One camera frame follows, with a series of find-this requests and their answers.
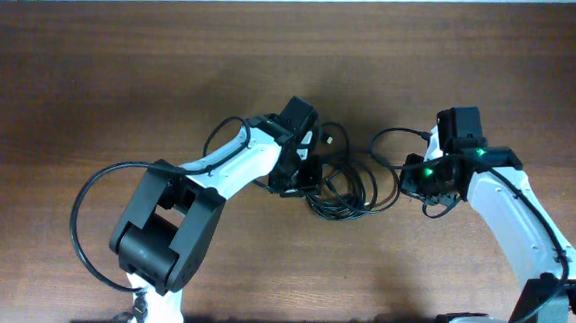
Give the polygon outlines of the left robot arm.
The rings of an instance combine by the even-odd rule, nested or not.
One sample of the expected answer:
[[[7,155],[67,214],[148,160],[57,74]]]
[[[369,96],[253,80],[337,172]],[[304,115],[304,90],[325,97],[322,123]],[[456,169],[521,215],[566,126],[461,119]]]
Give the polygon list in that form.
[[[210,247],[225,204],[265,177],[271,193],[298,196],[321,177],[311,155],[320,138],[317,111],[294,97],[278,114],[245,119],[225,146],[177,167],[146,169],[118,220],[110,249],[133,289],[126,323],[183,323],[183,288]]]

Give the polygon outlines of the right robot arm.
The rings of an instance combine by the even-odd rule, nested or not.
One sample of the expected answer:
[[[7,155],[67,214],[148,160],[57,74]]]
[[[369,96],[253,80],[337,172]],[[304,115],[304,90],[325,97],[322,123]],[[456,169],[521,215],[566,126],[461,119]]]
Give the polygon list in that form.
[[[478,109],[450,108],[424,134],[427,152],[406,158],[401,192],[424,208],[466,201],[493,233],[521,286],[510,318],[457,313],[437,323],[576,323],[576,249],[536,198],[522,162],[491,147]]]

